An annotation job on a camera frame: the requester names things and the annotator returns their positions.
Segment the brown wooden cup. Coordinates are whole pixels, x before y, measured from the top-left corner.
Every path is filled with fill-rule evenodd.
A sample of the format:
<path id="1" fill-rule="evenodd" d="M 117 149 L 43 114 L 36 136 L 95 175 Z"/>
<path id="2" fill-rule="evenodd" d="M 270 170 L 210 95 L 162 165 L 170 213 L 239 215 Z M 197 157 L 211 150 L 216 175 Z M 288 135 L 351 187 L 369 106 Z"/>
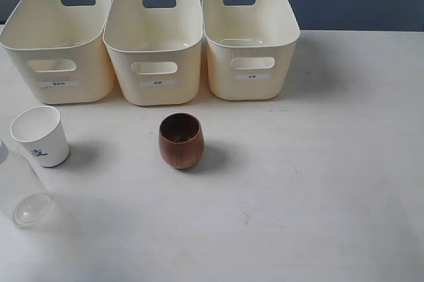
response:
<path id="1" fill-rule="evenodd" d="M 176 169 L 193 167 L 202 157 L 205 141 L 200 121 L 189 113 L 174 113 L 159 127 L 162 159 Z"/>

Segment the white paper cup blue logo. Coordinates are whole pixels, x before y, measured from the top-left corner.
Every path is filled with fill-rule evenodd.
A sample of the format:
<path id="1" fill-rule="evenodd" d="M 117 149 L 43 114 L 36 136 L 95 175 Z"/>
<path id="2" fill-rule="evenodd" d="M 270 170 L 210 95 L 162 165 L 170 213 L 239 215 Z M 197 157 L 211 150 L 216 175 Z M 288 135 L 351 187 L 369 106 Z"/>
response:
<path id="1" fill-rule="evenodd" d="M 56 167 L 70 155 L 61 114 L 51 106 L 33 107 L 21 113 L 11 123 L 11 136 L 42 167 Z"/>

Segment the clear plastic bottle white cap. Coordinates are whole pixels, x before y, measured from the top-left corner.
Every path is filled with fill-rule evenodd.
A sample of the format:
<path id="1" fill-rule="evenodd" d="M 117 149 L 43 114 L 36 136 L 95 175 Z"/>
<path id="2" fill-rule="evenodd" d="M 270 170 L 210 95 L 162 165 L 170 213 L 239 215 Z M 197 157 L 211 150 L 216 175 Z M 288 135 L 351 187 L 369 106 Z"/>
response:
<path id="1" fill-rule="evenodd" d="M 1 141 L 1 212 L 17 228 L 31 228 L 53 209 L 53 197 L 28 160 Z"/>

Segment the right cream plastic bin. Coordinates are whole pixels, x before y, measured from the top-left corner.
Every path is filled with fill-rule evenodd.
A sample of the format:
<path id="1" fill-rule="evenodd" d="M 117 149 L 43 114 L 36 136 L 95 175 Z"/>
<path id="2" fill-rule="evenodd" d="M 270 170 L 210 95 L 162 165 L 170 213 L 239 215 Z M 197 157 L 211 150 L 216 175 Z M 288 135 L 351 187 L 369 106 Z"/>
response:
<path id="1" fill-rule="evenodd" d="M 228 101 L 282 90 L 300 29 L 288 0 L 201 0 L 209 88 Z"/>

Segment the cream plastic bin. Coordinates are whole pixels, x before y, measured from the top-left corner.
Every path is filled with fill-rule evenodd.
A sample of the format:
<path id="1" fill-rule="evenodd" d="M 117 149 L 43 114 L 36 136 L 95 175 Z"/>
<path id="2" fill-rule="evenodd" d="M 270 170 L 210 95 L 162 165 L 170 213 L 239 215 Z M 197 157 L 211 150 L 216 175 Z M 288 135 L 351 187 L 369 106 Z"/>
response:
<path id="1" fill-rule="evenodd" d="M 197 95 L 202 37 L 200 0 L 112 0 L 103 42 L 126 100 L 156 106 Z"/>
<path id="2" fill-rule="evenodd" d="M 288 0 L 201 0 L 209 88 L 228 101 L 282 90 L 300 29 Z"/>
<path id="3" fill-rule="evenodd" d="M 111 1 L 19 1 L 1 45 L 41 103 L 89 103 L 111 92 L 115 72 L 103 43 Z"/>

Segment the middle cream plastic bin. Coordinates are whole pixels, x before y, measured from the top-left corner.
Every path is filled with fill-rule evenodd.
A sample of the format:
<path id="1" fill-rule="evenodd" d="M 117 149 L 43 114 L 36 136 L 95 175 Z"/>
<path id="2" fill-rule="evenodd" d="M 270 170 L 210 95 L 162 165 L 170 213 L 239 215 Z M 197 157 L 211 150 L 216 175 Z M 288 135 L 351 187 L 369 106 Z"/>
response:
<path id="1" fill-rule="evenodd" d="M 126 100 L 156 106 L 197 95 L 202 37 L 200 0 L 112 0 L 103 42 Z"/>

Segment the left cream plastic bin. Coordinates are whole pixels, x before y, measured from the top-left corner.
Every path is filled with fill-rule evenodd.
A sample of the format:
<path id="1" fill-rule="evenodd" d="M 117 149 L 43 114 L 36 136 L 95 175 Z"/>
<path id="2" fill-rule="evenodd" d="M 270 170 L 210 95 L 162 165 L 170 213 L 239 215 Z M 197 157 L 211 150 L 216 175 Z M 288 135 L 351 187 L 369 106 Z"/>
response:
<path id="1" fill-rule="evenodd" d="M 41 103 L 89 103 L 111 92 L 115 72 L 103 43 L 111 1 L 19 1 L 1 45 Z"/>

